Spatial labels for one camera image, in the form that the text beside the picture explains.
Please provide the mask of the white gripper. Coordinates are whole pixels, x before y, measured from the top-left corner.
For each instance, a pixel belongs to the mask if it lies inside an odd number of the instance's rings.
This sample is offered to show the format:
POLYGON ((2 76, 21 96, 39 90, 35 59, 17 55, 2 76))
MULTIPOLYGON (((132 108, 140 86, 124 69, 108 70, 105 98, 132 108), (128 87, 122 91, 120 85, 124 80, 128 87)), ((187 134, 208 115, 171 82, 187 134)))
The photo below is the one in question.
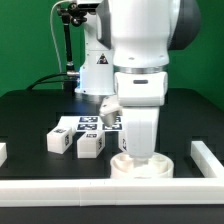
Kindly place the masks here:
POLYGON ((121 105, 117 96, 105 97, 99 115, 103 123, 110 127, 117 114, 123 117, 127 153, 133 157, 135 169, 147 166, 156 146, 159 108, 148 106, 121 105))

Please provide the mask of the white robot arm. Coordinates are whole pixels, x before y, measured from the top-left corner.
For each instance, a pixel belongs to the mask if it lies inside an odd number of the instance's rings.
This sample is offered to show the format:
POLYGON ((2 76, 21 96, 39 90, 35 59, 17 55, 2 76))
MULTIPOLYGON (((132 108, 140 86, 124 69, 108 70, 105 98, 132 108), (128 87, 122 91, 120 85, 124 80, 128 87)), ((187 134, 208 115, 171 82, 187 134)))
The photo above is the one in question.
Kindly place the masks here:
POLYGON ((115 94, 102 101, 107 126, 123 116, 129 167, 153 157, 160 107, 168 89, 170 50, 186 48, 200 29, 196 0, 103 0, 98 41, 113 51, 115 94))

